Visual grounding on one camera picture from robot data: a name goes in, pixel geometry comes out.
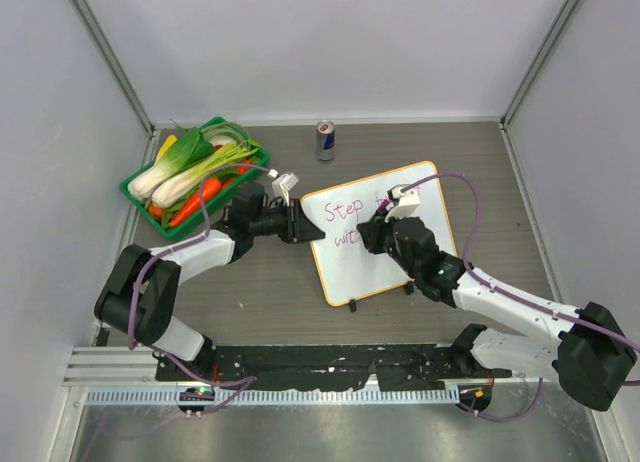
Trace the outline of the whiteboard with orange frame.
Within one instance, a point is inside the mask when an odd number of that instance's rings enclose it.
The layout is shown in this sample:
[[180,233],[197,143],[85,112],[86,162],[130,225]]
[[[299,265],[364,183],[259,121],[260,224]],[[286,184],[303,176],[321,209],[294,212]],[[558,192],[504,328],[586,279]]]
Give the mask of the whiteboard with orange frame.
[[338,307],[405,285],[410,277],[392,259],[395,242],[413,247],[420,237],[394,236],[393,219],[376,211],[396,186],[410,185],[437,173],[431,161],[421,161],[305,195],[305,216],[325,237],[311,243],[326,302]]

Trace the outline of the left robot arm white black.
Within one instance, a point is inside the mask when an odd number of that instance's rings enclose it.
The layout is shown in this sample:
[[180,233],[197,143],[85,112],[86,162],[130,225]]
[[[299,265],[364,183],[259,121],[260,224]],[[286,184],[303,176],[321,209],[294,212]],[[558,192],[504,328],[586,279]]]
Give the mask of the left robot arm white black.
[[222,217],[203,233],[170,246],[127,246],[118,257],[94,306],[94,315],[158,352],[178,359],[190,380],[205,379],[215,364],[211,339],[173,315],[179,286],[215,267],[238,261],[254,239],[277,236],[288,244],[325,238],[304,214],[301,201],[268,203],[264,187],[242,184]]

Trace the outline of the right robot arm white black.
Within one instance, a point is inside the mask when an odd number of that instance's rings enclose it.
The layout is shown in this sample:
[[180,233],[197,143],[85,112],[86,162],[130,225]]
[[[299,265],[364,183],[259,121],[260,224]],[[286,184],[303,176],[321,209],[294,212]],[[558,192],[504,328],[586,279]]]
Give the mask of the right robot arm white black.
[[456,339],[451,362],[465,377],[484,368],[547,379],[582,405],[607,411],[637,356],[613,314],[594,302],[583,308],[535,297],[491,277],[439,248],[417,217],[376,214],[357,230],[365,249],[385,254],[434,302],[491,318],[513,330],[471,325]]

